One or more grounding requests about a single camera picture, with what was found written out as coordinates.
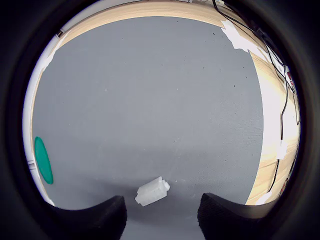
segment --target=green circular object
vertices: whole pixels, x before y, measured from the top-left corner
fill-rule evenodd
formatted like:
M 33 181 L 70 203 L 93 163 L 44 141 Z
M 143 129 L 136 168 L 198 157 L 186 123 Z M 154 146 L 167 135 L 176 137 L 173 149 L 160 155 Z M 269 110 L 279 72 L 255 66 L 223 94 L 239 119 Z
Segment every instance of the green circular object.
M 43 179 L 47 184 L 54 183 L 49 157 L 45 148 L 45 144 L 40 137 L 35 137 L 34 140 L 35 160 L 40 170 Z

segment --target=gray floor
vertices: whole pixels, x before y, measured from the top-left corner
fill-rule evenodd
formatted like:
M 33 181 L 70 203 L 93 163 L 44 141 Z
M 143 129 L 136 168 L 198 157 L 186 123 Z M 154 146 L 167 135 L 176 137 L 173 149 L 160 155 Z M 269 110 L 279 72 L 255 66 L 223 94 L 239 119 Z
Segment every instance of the gray floor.
M 263 109 L 250 55 L 222 30 L 172 17 L 107 24 L 57 51 L 35 98 L 57 207 L 123 195 L 123 239 L 202 239 L 202 193 L 244 204 L 258 170 Z M 168 196 L 142 207 L 162 176 Z

